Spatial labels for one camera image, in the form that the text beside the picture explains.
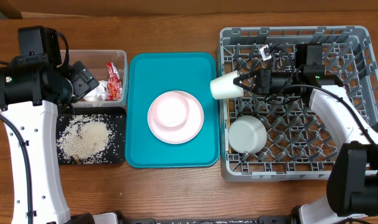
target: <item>cup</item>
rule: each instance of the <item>cup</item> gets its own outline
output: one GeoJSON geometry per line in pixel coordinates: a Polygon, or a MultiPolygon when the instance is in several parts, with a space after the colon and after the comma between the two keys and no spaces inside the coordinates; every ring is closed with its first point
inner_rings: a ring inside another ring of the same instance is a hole
{"type": "Polygon", "coordinates": [[[178,93],[166,92],[154,100],[152,113],[154,119],[162,126],[177,127],[189,116],[189,103],[178,93]]]}
{"type": "Polygon", "coordinates": [[[257,153],[263,149],[267,132],[262,122],[253,116],[237,118],[229,127],[229,144],[239,153],[257,153]]]}
{"type": "Polygon", "coordinates": [[[244,90],[233,83],[233,79],[239,76],[239,72],[234,71],[212,80],[210,83],[212,97],[221,100],[244,96],[244,90]]]}

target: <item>gray plastic dish rack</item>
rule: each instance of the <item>gray plastic dish rack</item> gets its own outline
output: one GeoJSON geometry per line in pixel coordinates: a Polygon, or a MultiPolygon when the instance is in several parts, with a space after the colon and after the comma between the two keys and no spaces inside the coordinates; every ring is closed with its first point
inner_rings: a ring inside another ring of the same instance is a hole
{"type": "MultiPolygon", "coordinates": [[[[378,69],[371,40],[361,26],[237,27],[220,32],[219,76],[234,70],[271,67],[290,71],[288,57],[262,61],[259,47],[280,44],[295,60],[295,44],[321,43],[326,74],[337,75],[352,103],[378,131],[378,69]]],[[[281,96],[276,102],[295,97],[281,96]]],[[[321,120],[301,100],[289,105],[266,104],[264,96],[220,100],[221,171],[228,181],[280,181],[328,179],[338,149],[321,120]],[[256,154],[239,154],[229,147],[228,129],[238,117],[251,115],[266,127],[268,140],[256,154]]]]}

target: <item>teal tray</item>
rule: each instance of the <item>teal tray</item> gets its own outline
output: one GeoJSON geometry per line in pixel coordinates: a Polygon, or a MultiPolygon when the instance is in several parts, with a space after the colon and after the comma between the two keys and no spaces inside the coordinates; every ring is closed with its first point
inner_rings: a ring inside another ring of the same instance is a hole
{"type": "Polygon", "coordinates": [[[125,157],[137,168],[206,167],[219,158],[218,102],[209,83],[216,78],[214,58],[207,53],[140,54],[131,62],[125,157]],[[157,96],[173,90],[196,97],[204,110],[200,133],[189,142],[160,141],[147,124],[157,96]]]}

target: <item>white tissue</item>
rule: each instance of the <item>white tissue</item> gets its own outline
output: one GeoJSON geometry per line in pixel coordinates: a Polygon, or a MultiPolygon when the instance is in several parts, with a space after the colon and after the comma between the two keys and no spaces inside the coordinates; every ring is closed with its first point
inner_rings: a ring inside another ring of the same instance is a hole
{"type": "Polygon", "coordinates": [[[86,96],[83,97],[86,101],[101,101],[107,99],[107,81],[99,81],[99,85],[86,96]]]}

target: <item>red snack package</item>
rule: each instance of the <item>red snack package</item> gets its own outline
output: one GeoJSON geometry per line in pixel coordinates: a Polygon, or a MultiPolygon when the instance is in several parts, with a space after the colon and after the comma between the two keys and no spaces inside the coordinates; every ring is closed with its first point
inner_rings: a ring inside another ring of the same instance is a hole
{"type": "Polygon", "coordinates": [[[107,63],[109,79],[107,82],[107,100],[121,99],[122,84],[120,74],[112,62],[107,63]]]}

